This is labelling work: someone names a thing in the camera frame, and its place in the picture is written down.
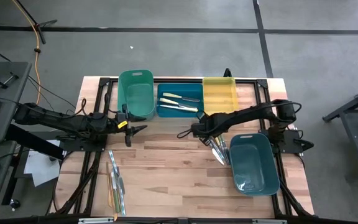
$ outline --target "wooden table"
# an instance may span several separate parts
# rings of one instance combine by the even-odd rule
[[[81,100],[87,99],[85,110],[92,112],[100,77],[84,77],[77,110]],[[268,80],[271,100],[287,99],[281,78]],[[255,105],[254,88],[250,84],[237,84],[240,109]],[[116,109],[117,85],[114,84],[111,109]],[[159,118],[155,115],[148,127],[132,138],[132,147],[126,147],[123,134],[108,136],[106,150],[113,150],[124,179],[125,205],[128,217],[191,217],[191,218],[273,218],[271,197],[246,197],[234,188],[232,171],[222,166],[192,135],[177,139],[177,134],[190,127],[195,119]],[[233,136],[256,133],[258,121],[238,124],[224,134],[227,143]],[[74,152],[64,162],[59,176],[56,199],[58,208],[70,197],[78,185],[83,163],[83,152]],[[305,171],[298,157],[282,155],[288,188],[304,208],[313,213]],[[92,216],[112,216],[108,206],[106,162],[111,162],[106,151],[98,171]],[[85,190],[82,206],[85,206]],[[280,208],[284,212],[281,192]]]

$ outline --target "teal basket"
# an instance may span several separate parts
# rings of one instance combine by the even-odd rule
[[[230,142],[236,189],[248,196],[273,195],[280,188],[272,147],[263,134],[240,134]]]
[[[155,113],[154,78],[148,70],[123,72],[118,78],[117,109],[127,104],[131,114],[150,120]]]

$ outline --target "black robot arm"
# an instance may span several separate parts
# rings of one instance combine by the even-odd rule
[[[17,124],[41,124],[56,128],[80,140],[90,142],[98,142],[100,137],[106,134],[125,133],[127,146],[131,145],[131,136],[147,127],[147,125],[130,127],[130,121],[142,121],[144,118],[130,114],[126,105],[122,106],[122,111],[116,112],[114,118],[108,118],[103,113],[67,115],[46,110],[35,103],[26,103],[19,105],[14,120]]]
[[[199,123],[191,125],[190,131],[196,138],[205,139],[210,136],[216,138],[228,132],[235,124],[267,119],[273,124],[269,127],[269,137],[272,132],[271,140],[279,139],[285,128],[296,120],[294,104],[297,103],[289,100],[273,100],[270,103],[261,103],[232,113],[215,113],[211,116],[205,114]],[[276,107],[277,115],[274,114],[273,107]]]

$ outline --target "concrete floor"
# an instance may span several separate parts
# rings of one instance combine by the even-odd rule
[[[39,22],[56,26],[257,28],[252,0],[50,0],[22,1]],[[266,29],[358,29],[358,0],[260,0]],[[0,0],[0,24],[26,26],[10,1]],[[58,33],[45,34],[39,70],[43,86],[74,103],[85,75],[119,75],[145,68],[155,76],[218,77],[226,67],[235,77],[266,77],[258,34]],[[303,104],[295,123],[315,143],[305,153],[306,175],[315,213],[358,221],[358,155],[340,120],[321,117],[358,93],[358,35],[267,35],[276,78],[288,96]],[[34,61],[32,32],[1,32],[0,53],[15,61]],[[70,107],[48,93],[56,110]],[[35,101],[27,85],[22,102]],[[43,100],[41,106],[48,107]],[[29,130],[48,130],[26,127]],[[0,218],[43,215],[53,182],[39,189],[20,184],[22,208],[0,208]]]

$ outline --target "white paper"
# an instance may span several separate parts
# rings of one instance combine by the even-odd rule
[[[60,141],[48,141],[56,146],[59,146]],[[38,186],[48,182],[59,176],[60,166],[59,161],[55,159],[51,161],[48,156],[36,151],[29,151],[27,162],[25,163],[24,173],[32,174],[34,186]]]

